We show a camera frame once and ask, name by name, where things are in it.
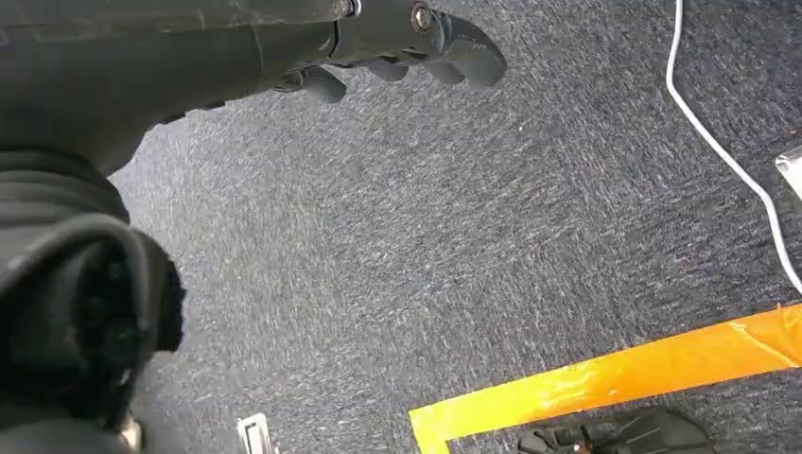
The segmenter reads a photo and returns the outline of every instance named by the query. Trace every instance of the orange tape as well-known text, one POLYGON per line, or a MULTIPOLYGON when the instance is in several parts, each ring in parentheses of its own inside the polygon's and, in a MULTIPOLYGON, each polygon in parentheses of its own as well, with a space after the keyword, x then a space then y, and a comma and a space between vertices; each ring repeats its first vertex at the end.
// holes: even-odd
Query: orange tape
POLYGON ((802 305, 715 324, 410 411, 422 454, 575 411, 799 367, 802 305))

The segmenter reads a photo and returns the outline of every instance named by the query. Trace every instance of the gray robotic hand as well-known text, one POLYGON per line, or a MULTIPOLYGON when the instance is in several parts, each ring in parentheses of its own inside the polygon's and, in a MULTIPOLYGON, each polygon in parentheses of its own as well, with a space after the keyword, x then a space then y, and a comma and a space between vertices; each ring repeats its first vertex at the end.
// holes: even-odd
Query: gray robotic hand
POLYGON ((258 92, 337 101, 323 65, 385 80, 422 65, 446 83, 498 82, 478 27, 418 0, 0 0, 0 149, 123 166, 153 125, 258 92))

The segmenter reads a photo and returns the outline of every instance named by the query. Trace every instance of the carpet floor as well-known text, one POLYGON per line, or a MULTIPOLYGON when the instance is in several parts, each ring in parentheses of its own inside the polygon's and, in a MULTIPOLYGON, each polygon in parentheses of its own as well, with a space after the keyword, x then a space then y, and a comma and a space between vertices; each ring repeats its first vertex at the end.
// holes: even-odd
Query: carpet floor
MULTIPOLYGON (((802 145, 802 4, 688 3, 677 85, 802 258, 773 164, 802 145)), ((153 454, 244 452, 236 421, 256 412, 281 453, 414 453, 411 409, 798 299, 759 200, 665 89, 672 1, 437 7, 497 40, 498 87, 344 73, 341 104, 192 113, 113 177, 190 290, 183 348, 136 403, 153 454)), ((800 384, 623 407, 682 412, 719 453, 798 453, 800 384)), ((520 431, 452 452, 510 452, 520 431)))

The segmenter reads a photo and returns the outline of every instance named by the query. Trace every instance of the metal screw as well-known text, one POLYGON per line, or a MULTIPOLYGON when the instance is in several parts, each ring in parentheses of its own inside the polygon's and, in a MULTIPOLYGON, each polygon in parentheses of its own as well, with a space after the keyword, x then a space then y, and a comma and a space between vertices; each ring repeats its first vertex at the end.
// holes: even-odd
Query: metal screw
POLYGON ((431 29, 433 18, 431 10, 423 3, 418 3, 412 8, 412 26, 419 33, 426 33, 431 29))

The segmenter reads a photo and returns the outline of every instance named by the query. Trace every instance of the white cord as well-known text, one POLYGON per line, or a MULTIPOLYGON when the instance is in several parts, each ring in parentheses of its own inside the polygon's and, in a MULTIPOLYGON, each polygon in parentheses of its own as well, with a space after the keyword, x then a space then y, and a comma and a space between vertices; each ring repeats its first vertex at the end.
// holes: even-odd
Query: white cord
POLYGON ((782 269, 788 275, 788 278, 791 280, 791 283, 796 288, 800 294, 802 294, 802 281, 799 280, 799 276, 796 275, 796 271, 793 270, 793 264, 791 263, 791 259, 788 257, 788 251, 785 249, 785 241, 782 239, 782 231, 780 230, 779 226, 779 218, 777 217, 775 205, 772 202, 772 198, 769 197, 769 194, 763 189, 752 177, 746 173, 746 170, 743 170, 738 162, 733 159, 732 156, 721 146, 721 144, 713 138, 713 135, 710 134, 710 131, 705 128, 705 125, 699 121, 699 118, 696 117, 696 114, 688 107, 688 104, 685 100, 680 96, 679 92, 677 92, 676 87, 674 87, 674 65, 676 64, 676 55, 677 51, 679 50, 679 42, 680 38, 682 37, 682 15, 683 15, 683 0, 676 0, 676 15, 674 16, 674 39, 671 43, 671 53, 669 54, 669 65, 666 69, 666 86, 669 88, 669 93, 671 93, 671 97, 674 98, 677 105, 680 109, 682 109, 683 114, 688 118, 690 124, 693 125, 696 130, 702 134, 702 137, 705 138, 705 141, 713 148, 716 153, 727 163, 730 168, 735 171, 735 173, 741 177, 744 183, 749 185, 763 204, 766 206, 766 214, 769 215, 769 224, 772 228, 772 237, 775 241, 775 247, 777 251, 777 255, 779 256, 779 261, 782 264, 782 269))

